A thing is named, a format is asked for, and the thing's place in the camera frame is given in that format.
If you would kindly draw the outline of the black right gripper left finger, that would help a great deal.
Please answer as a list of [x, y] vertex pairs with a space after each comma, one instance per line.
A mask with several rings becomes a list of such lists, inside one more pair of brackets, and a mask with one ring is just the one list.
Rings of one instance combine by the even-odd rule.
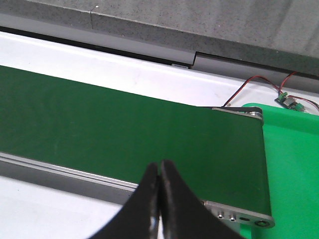
[[158, 166], [151, 163], [130, 198], [92, 239], [156, 239], [159, 227]]

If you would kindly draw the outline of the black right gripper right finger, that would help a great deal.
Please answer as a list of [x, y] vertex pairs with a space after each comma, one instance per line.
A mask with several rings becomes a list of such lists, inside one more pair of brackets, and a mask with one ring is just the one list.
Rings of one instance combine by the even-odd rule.
[[242, 238], [205, 208], [184, 182], [171, 160], [163, 160], [160, 170], [160, 210], [164, 238]]

